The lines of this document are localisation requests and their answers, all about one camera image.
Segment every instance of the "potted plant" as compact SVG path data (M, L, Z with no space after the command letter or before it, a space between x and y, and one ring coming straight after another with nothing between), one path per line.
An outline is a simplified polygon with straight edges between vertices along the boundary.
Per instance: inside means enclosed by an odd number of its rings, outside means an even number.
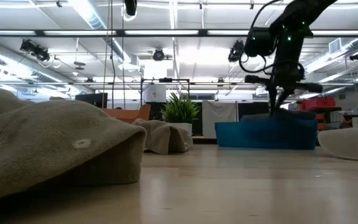
M164 121L172 123L177 128L186 130L191 135L193 120L196 119L199 106L196 106L187 97L184 100L179 99L176 94L171 93L165 108L161 110Z

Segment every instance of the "white planter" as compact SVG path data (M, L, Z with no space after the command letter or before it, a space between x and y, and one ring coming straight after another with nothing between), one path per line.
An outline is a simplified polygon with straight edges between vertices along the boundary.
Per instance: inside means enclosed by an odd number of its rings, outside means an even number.
M170 123L170 124L176 128L180 128L180 129L187 131L190 136L193 134L193 132L192 132L193 125L192 124L189 124L189 123Z

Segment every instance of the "floor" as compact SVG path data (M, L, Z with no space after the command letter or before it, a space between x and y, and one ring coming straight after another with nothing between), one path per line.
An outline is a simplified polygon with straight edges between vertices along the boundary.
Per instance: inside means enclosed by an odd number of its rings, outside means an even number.
M137 184L9 197L0 223L358 223L358 162L321 149L196 145L143 167Z

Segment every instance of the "robotic arm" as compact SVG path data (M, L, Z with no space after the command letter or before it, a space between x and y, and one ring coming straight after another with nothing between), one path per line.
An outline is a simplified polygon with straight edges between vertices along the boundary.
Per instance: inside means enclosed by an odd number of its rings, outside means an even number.
M249 71L241 63L241 69L248 73L258 73L272 68L270 78L260 78L258 76L247 75L247 83L261 83L266 85L269 92L270 114L279 109L280 105L289 96L294 94L295 89L308 90L321 93L323 87L314 83L300 83L305 79L305 69L299 63L303 40L305 37L313 37L309 25L312 24L318 16L336 0L294 0L284 10L284 12L272 23L269 28L254 27L255 20L264 9L264 7L278 2L273 0L264 5L257 13L244 46L244 53L248 57L258 55L271 55L275 50L274 63L260 70ZM281 95L277 96L277 87L284 89Z

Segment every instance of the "ceiling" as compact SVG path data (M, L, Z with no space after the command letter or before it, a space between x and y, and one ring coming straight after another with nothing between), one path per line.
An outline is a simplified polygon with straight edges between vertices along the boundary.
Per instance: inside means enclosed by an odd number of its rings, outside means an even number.
M53 0L0 0L0 29L90 29L89 25L71 6L68 1L60 1L62 8L53 6ZM94 0L96 10L105 24L108 23L108 1ZM199 0L178 0L173 20L169 10L170 0L138 0L137 15L132 21L124 21L121 16L122 1L113 1L112 21L113 29L249 29L257 12L250 8L250 1L240 0L202 0L203 10L200 9ZM267 2L255 0L255 4ZM268 27L283 11L289 1L281 2L284 5L267 7L260 14L256 26ZM13 9L9 7L31 6L32 4L48 6L28 9ZM311 25L312 29L358 29L358 0L339 0L333 7L325 10ZM71 80L82 82L94 77L102 82L104 76L111 80L113 67L109 60L110 48L100 38L80 38L76 56L76 40L72 38L30 38L35 43L48 48L52 55L59 58L62 64L58 68L49 66L48 69L59 73ZM175 53L178 66L178 77L189 78L198 82L216 81L225 78L227 82L242 82L245 73L233 63L227 61L229 49L238 38L235 37L177 37L175 38ZM0 37L0 46L35 61L30 55L19 50L23 38ZM125 37L117 38L125 52L137 55L140 64L151 62L151 52L156 48L163 49L165 54L174 54L174 44L171 37ZM309 64L314 58L328 51L328 44L334 38L306 39L302 48L300 62ZM74 68L74 61L86 63L83 71ZM342 70L338 60L329 67L324 67L326 74L335 74ZM249 68L258 67L260 60L254 60L247 65ZM125 71L124 74L118 65L121 64L114 57L117 80L126 82L140 80L140 72ZM168 69L167 76L174 77L175 72ZM97 90L101 86L90 86Z

